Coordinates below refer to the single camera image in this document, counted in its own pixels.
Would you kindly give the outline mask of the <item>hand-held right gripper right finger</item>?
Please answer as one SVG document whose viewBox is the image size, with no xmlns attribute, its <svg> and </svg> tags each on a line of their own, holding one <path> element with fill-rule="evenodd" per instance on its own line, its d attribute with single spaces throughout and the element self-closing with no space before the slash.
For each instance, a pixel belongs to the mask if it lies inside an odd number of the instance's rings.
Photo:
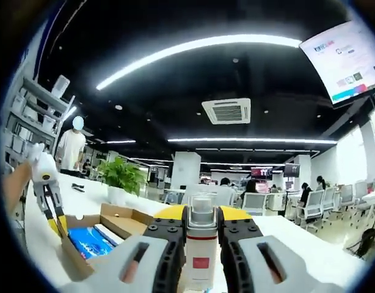
<svg viewBox="0 0 375 293">
<path fill-rule="evenodd" d="M 228 292 L 330 292 L 307 272 L 305 261 L 274 236 L 265 236 L 252 216 L 217 209 L 220 260 Z"/>
</svg>

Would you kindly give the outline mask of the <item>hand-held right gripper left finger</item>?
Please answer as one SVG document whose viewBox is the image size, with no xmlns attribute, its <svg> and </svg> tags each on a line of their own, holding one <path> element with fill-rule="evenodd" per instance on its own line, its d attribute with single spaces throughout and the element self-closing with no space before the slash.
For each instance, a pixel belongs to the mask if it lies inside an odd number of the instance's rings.
<svg viewBox="0 0 375 293">
<path fill-rule="evenodd" d="M 84 277 L 61 292 L 177 292 L 186 263 L 187 207 L 167 205 L 154 216 L 104 204 L 99 215 L 66 216 L 69 228 L 98 223 L 123 239 L 110 253 L 85 259 L 68 235 L 62 247 Z"/>
</svg>

